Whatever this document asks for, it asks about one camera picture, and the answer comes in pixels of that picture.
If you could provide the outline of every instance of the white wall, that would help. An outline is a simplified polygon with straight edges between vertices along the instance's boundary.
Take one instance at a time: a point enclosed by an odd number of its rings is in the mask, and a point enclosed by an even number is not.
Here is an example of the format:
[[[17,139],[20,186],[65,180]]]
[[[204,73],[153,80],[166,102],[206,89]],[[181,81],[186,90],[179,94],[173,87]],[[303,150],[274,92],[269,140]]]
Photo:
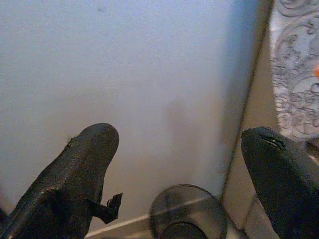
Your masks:
[[[103,202],[120,218],[197,184],[219,195],[251,71],[258,0],[4,0],[0,206],[15,204],[69,138],[113,124]],[[104,225],[92,222],[95,230]]]

